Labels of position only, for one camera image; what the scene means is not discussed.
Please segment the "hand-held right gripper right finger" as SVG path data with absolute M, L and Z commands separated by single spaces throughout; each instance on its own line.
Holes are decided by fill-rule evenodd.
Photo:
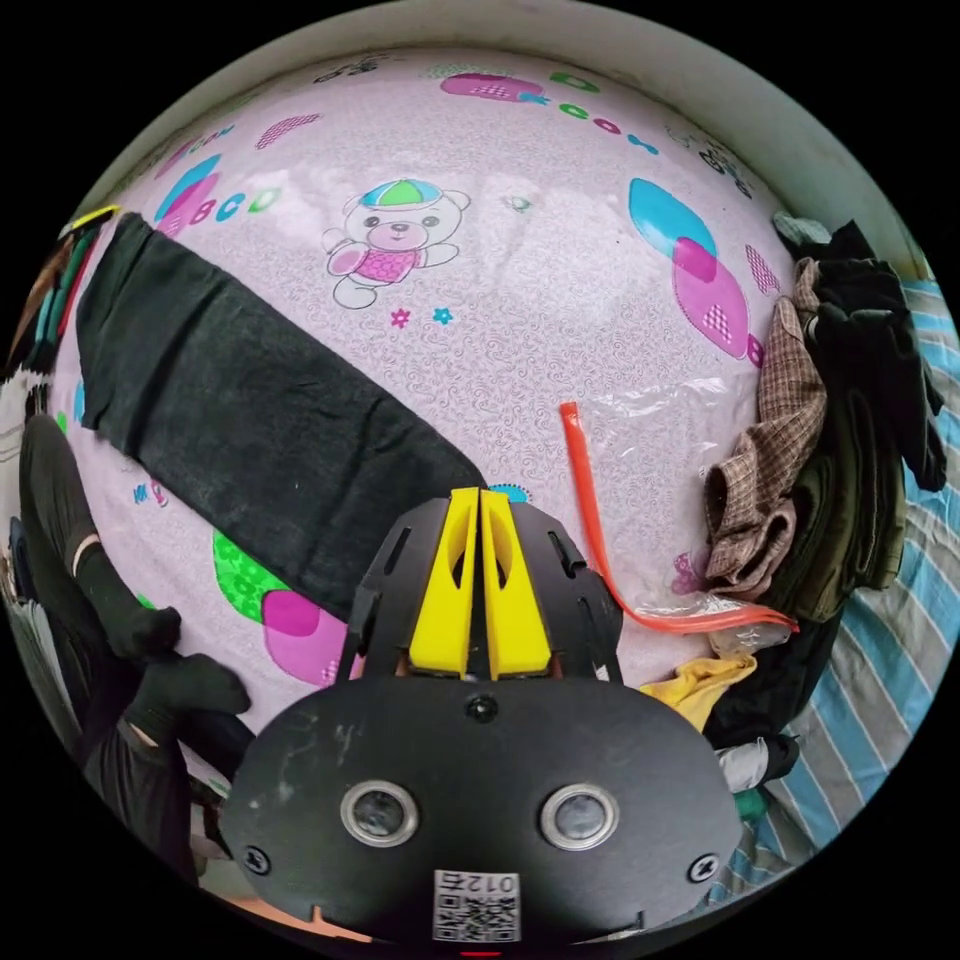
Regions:
M 506 495 L 480 492 L 480 534 L 491 678 L 544 675 L 552 652 Z

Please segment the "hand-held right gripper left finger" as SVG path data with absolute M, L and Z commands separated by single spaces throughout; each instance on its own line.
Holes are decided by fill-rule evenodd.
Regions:
M 467 670 L 479 513 L 477 488 L 451 492 L 408 649 L 416 672 Z

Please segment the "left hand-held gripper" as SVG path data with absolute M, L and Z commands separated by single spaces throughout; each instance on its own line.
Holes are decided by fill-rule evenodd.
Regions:
M 64 265 L 55 271 L 51 290 L 45 295 L 35 328 L 33 346 L 28 354 L 29 369 L 50 369 L 59 349 L 67 313 L 80 274 L 100 232 L 99 227 L 121 211 L 120 205 L 107 205 L 84 214 L 63 227 L 80 230 L 72 234 Z

